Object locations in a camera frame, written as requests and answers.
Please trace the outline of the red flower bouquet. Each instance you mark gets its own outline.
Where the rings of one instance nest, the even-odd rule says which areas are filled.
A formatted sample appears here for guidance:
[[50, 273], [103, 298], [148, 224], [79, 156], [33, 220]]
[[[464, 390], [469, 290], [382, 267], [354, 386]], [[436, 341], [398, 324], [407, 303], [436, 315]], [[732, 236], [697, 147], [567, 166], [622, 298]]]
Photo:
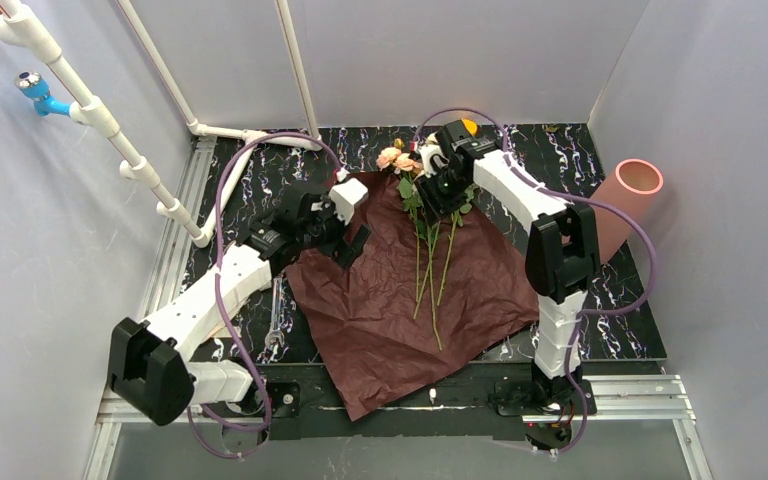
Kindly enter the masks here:
[[417, 189], [420, 175], [424, 173], [425, 168], [420, 164], [419, 160], [410, 158], [407, 145], [399, 138], [396, 138], [389, 146], [380, 151], [376, 159], [376, 165], [380, 170], [393, 173], [399, 178], [396, 189], [402, 200], [402, 210], [408, 215], [414, 227], [416, 238], [416, 284], [415, 307], [412, 318], [417, 318], [421, 303], [427, 294], [432, 315], [432, 331], [438, 350], [443, 351], [444, 345], [438, 330], [437, 308], [442, 302], [446, 287], [456, 231], [459, 227], [464, 226], [464, 217], [473, 208], [477, 187], [475, 185], [468, 187], [465, 192], [464, 203], [449, 215], [446, 256], [442, 278], [439, 281], [439, 286], [436, 287], [434, 280], [434, 258], [441, 234], [441, 227], [445, 222], [440, 220], [432, 223], [428, 219], [428, 209], [425, 207], [425, 203]]

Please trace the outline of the maroon wrapping paper sheet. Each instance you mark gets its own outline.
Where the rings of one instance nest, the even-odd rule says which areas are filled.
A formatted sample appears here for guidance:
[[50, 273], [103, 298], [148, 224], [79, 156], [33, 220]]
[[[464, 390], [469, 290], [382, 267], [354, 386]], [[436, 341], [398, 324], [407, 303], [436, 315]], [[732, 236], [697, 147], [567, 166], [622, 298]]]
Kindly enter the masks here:
[[308, 250], [286, 277], [347, 415], [374, 410], [461, 369], [533, 324], [522, 254], [479, 210], [418, 247], [397, 178], [363, 172], [354, 216], [371, 233], [349, 269]]

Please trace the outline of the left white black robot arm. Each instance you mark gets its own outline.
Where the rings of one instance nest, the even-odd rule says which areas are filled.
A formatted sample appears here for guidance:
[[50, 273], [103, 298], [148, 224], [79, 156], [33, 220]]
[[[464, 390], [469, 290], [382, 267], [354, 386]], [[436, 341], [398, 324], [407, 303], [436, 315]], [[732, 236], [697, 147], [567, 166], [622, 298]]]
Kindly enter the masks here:
[[158, 426], [197, 404], [240, 402], [262, 379], [237, 362], [195, 362], [197, 347], [233, 318], [249, 297], [308, 249], [343, 269], [362, 253], [370, 234], [346, 240], [352, 217], [368, 198], [356, 179], [329, 191], [302, 188], [258, 216], [221, 259], [170, 304], [141, 321], [124, 318], [112, 330], [107, 384]]

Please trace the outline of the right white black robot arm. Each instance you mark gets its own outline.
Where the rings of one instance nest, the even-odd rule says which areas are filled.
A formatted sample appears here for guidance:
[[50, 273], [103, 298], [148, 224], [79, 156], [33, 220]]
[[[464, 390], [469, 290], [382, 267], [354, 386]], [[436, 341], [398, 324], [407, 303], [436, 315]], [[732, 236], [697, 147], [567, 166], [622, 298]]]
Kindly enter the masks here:
[[415, 185], [429, 223], [454, 213], [478, 187], [528, 231], [525, 273], [538, 295], [539, 342], [530, 381], [494, 395], [494, 404], [511, 415], [573, 404], [581, 312], [600, 267], [592, 208], [550, 194], [514, 161], [508, 137], [482, 136], [463, 120], [412, 141], [409, 157], [423, 166]]

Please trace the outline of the pink cylindrical vase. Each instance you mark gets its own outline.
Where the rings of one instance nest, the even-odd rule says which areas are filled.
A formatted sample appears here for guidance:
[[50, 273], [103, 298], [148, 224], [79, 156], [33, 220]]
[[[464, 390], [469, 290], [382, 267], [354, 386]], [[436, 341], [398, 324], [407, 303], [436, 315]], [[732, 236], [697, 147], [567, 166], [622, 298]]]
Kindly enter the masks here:
[[[591, 200], [618, 208], [639, 222], [648, 213], [664, 184], [661, 172], [642, 159], [626, 159], [599, 185]], [[607, 264], [631, 234], [632, 228], [617, 214], [594, 207], [599, 257]]]

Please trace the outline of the small orange yellow cap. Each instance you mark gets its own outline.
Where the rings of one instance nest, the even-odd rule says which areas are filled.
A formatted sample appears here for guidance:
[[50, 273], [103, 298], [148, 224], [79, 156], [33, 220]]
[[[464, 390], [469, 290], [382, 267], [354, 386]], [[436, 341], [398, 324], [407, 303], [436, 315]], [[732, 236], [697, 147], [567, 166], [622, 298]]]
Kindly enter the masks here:
[[477, 135], [479, 131], [479, 126], [476, 122], [468, 118], [461, 118], [461, 123], [463, 124], [464, 128], [471, 136]]

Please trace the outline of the blue pipe fitting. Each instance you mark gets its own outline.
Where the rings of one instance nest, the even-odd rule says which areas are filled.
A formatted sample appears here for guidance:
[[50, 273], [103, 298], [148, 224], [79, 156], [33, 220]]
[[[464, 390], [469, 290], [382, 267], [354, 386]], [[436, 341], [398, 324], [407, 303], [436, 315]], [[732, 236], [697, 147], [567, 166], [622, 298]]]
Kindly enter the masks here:
[[70, 105], [55, 99], [46, 80], [37, 72], [24, 71], [14, 79], [14, 85], [33, 103], [37, 115], [70, 116]]

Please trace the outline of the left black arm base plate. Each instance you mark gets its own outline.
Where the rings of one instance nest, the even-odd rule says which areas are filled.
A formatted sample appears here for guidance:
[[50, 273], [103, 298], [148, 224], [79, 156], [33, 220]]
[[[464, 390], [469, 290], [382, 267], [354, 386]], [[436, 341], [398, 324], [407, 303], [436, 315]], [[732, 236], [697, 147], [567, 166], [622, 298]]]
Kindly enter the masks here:
[[[271, 412], [274, 418], [292, 418], [299, 414], [301, 388], [296, 382], [266, 382]], [[208, 407], [223, 417], [263, 418], [265, 404], [263, 395], [252, 385], [238, 402], [218, 402]]]

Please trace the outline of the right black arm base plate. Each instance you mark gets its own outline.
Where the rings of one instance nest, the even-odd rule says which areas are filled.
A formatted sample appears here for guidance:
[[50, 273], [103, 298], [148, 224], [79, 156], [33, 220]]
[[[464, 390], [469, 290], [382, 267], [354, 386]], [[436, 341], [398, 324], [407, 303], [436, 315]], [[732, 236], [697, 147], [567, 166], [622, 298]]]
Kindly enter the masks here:
[[591, 383], [579, 379], [578, 386], [583, 395], [566, 378], [555, 378], [548, 384], [534, 380], [497, 381], [489, 394], [488, 403], [501, 416], [560, 416], [569, 414], [588, 415], [597, 413], [595, 394]]

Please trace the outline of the aluminium rail frame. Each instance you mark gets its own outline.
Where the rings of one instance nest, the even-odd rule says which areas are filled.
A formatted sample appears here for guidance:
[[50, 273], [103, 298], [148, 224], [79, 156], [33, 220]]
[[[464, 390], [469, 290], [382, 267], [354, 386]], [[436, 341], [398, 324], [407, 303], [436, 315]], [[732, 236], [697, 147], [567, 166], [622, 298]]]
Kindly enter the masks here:
[[[479, 187], [513, 212], [529, 229], [526, 275], [540, 303], [541, 341], [534, 361], [532, 403], [564, 395], [584, 403], [579, 370], [573, 366], [585, 307], [586, 283], [600, 263], [596, 213], [605, 210], [637, 229], [615, 205], [556, 192], [536, 181], [511, 157], [507, 139], [492, 141], [442, 129], [414, 144], [408, 155], [421, 172], [412, 188], [427, 220], [439, 222]], [[252, 293], [268, 287], [306, 250], [316, 249], [342, 268], [361, 254], [369, 236], [352, 220], [368, 190], [344, 166], [328, 188], [303, 190], [256, 218], [230, 246], [220, 246], [213, 268], [172, 303], [142, 321], [124, 319], [113, 329], [108, 386], [159, 426], [188, 415], [193, 406], [209, 411], [218, 402], [239, 402], [265, 382], [254, 361], [196, 362], [194, 350], [232, 316]]]

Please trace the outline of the white pvc pipe frame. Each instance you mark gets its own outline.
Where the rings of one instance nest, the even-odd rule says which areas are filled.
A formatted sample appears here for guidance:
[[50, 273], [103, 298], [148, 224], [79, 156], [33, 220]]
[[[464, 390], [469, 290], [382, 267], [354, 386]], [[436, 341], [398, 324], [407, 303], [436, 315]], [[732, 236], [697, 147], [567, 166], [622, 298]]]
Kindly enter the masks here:
[[[0, 1], [0, 153], [31, 151], [32, 197], [53, 211], [57, 243], [153, 247], [165, 227], [204, 247], [207, 230], [178, 194], [193, 133], [114, 1], [32, 7]], [[14, 85], [39, 73], [70, 116], [36, 114]]]

